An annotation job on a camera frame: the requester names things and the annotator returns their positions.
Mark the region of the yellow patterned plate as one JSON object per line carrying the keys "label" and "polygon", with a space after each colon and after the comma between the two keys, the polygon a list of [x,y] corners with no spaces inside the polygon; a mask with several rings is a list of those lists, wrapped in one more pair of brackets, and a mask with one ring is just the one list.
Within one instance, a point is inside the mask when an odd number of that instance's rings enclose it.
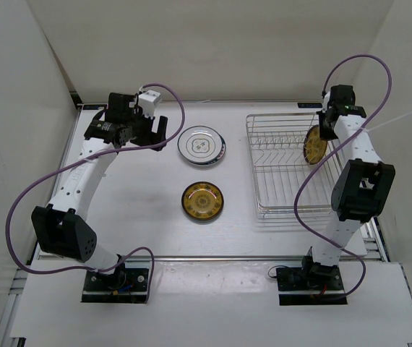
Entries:
{"label": "yellow patterned plate", "polygon": [[304,160],[309,165],[317,165],[324,158],[327,146],[328,141],[320,137],[319,125],[311,127],[304,139]]}
{"label": "yellow patterned plate", "polygon": [[182,193],[181,207],[184,213],[196,222],[215,220],[225,204],[221,190],[207,181],[190,184]]}

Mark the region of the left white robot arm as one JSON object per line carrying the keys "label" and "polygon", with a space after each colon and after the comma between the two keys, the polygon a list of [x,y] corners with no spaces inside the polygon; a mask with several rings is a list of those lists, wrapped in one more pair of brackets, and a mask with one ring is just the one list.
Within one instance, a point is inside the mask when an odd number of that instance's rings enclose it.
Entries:
{"label": "left white robot arm", "polygon": [[116,265],[119,256],[98,244],[87,224],[92,198],[116,150],[128,142],[157,145],[166,138],[167,118],[153,131],[154,113],[161,95],[153,90],[138,95],[111,93],[108,105],[94,115],[84,133],[79,153],[81,164],[73,168],[46,207],[36,207],[31,219],[42,251],[68,258],[93,270],[110,289],[121,288],[126,271]]}

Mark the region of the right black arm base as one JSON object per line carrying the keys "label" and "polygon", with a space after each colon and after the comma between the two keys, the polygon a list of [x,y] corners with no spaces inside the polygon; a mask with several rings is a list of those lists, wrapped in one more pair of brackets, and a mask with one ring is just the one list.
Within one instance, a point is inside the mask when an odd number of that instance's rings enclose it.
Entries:
{"label": "right black arm base", "polygon": [[328,279],[309,278],[300,267],[275,265],[267,271],[276,280],[281,307],[346,305],[348,303],[339,269]]}

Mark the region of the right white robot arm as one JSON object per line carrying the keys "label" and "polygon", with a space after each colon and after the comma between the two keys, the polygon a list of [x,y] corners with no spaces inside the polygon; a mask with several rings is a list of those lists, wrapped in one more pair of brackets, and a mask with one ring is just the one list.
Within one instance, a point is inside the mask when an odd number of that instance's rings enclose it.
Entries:
{"label": "right white robot arm", "polygon": [[310,165],[325,157],[333,140],[346,143],[341,153],[346,161],[331,193],[332,215],[320,241],[303,259],[299,280],[310,289],[335,277],[344,247],[360,227],[378,216],[386,203],[395,168],[376,153],[369,135],[361,130],[364,108],[355,104],[350,85],[336,85],[324,97],[319,123],[306,134],[304,159]]}

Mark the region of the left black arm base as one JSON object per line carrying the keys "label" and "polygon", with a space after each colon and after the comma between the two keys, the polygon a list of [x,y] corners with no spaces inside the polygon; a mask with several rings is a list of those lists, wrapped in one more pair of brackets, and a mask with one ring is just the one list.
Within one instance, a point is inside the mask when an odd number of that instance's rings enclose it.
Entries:
{"label": "left black arm base", "polygon": [[112,274],[86,272],[81,302],[87,304],[146,304],[150,269],[119,265]]}

